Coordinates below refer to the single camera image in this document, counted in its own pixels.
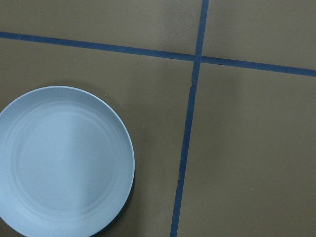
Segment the light blue plate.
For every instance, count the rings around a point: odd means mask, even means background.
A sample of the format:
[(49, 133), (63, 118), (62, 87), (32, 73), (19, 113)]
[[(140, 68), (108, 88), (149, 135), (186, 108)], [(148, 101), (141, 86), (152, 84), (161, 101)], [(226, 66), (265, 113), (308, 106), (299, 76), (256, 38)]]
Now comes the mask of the light blue plate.
[(113, 109), (68, 86), (27, 92), (0, 114), (0, 216), (27, 237), (90, 237), (124, 207), (135, 172)]

